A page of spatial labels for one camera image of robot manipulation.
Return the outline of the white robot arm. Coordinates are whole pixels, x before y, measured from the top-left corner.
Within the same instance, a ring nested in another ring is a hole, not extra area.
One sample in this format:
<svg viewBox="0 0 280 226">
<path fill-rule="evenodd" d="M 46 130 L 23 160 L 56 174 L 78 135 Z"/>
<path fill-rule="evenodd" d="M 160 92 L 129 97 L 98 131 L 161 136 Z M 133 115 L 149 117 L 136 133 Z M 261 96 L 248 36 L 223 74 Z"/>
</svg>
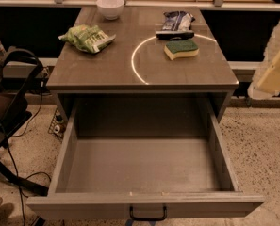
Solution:
<svg viewBox="0 0 280 226">
<path fill-rule="evenodd" d="M 280 94 L 280 21 L 271 33 L 264 59 L 256 68 L 247 92 L 250 98 L 256 100 Z"/>
</svg>

